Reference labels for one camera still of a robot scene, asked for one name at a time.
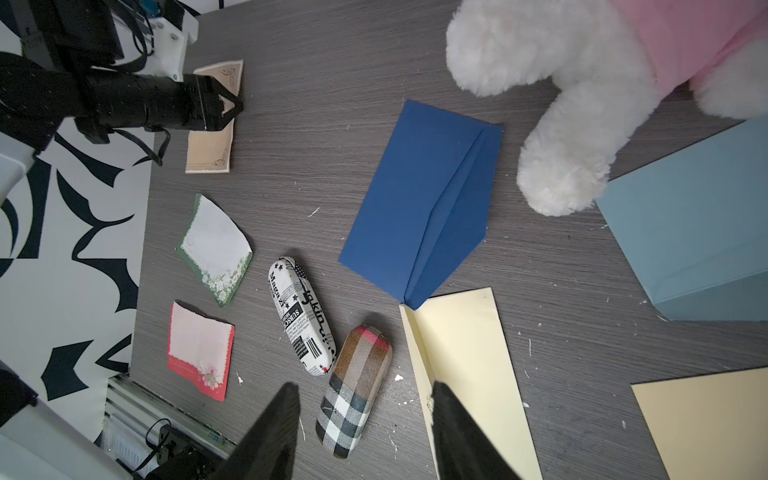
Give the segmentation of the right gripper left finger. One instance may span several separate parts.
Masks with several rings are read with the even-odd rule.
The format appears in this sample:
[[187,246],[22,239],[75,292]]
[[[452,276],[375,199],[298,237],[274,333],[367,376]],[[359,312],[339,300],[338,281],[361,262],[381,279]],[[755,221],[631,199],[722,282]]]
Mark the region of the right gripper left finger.
[[298,385],[285,383],[212,479],[291,479],[300,410]]

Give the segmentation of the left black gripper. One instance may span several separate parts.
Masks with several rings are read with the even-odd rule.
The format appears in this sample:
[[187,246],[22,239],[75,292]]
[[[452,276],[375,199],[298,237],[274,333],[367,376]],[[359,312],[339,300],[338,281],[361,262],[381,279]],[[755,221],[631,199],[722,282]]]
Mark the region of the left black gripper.
[[86,114],[77,118],[83,134],[121,128],[221,131],[242,111],[243,102],[211,76],[171,78],[116,71],[85,77]]

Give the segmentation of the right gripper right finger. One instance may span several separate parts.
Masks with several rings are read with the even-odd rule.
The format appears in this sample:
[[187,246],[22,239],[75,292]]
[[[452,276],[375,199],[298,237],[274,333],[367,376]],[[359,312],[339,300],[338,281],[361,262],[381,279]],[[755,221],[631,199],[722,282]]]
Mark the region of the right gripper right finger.
[[435,382],[432,399],[440,479],[520,480],[447,384]]

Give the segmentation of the beige lined letter paper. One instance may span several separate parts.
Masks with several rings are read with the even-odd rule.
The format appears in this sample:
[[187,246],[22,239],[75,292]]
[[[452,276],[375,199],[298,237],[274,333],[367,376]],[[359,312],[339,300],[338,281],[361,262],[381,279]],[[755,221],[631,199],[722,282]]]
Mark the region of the beige lined letter paper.
[[[212,76],[234,95],[240,92],[243,60],[232,60],[200,67],[194,74]],[[235,120],[214,132],[192,131],[188,136],[186,174],[223,174],[230,172],[230,158]]]

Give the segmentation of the cream envelope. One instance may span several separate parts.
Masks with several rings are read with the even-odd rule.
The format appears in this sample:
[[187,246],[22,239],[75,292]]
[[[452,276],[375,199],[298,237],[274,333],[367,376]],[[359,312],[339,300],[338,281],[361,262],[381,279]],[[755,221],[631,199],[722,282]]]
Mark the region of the cream envelope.
[[507,464],[523,479],[540,479],[530,433],[491,288],[399,306],[430,448],[432,385],[447,384]]

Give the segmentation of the white letter paper green border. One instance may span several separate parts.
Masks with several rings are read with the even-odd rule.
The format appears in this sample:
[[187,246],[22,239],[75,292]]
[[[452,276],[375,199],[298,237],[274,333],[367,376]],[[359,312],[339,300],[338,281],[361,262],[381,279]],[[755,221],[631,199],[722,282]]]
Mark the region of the white letter paper green border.
[[195,195],[192,217],[176,252],[219,307],[232,301],[253,256],[245,234],[201,193]]

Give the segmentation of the dark blue envelope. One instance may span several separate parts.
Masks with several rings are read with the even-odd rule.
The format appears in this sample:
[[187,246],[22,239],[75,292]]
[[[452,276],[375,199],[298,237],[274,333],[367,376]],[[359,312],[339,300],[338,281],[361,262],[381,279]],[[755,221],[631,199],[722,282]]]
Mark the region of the dark blue envelope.
[[406,101],[340,262],[418,309],[485,239],[503,133]]

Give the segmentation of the tan envelope gold emblem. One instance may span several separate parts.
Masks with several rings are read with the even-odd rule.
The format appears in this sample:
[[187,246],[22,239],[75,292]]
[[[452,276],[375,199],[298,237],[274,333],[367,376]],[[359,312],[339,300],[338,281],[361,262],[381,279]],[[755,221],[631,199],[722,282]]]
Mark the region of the tan envelope gold emblem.
[[632,386],[671,479],[767,477],[767,369]]

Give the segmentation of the light blue envelope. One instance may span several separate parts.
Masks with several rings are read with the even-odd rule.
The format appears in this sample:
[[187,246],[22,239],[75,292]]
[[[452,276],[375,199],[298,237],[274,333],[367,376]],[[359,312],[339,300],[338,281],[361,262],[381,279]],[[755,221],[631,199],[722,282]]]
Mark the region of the light blue envelope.
[[610,181],[597,204],[663,317],[766,320],[766,117]]

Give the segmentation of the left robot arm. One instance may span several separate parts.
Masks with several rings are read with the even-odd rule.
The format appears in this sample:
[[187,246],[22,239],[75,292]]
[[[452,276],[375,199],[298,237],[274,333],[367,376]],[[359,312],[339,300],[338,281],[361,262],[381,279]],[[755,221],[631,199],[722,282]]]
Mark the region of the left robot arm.
[[136,128],[218,132],[242,111],[219,80],[186,74],[196,12],[179,1],[4,1],[21,51],[1,55],[1,194],[7,196],[71,118],[93,144],[119,135],[144,158],[165,151]]

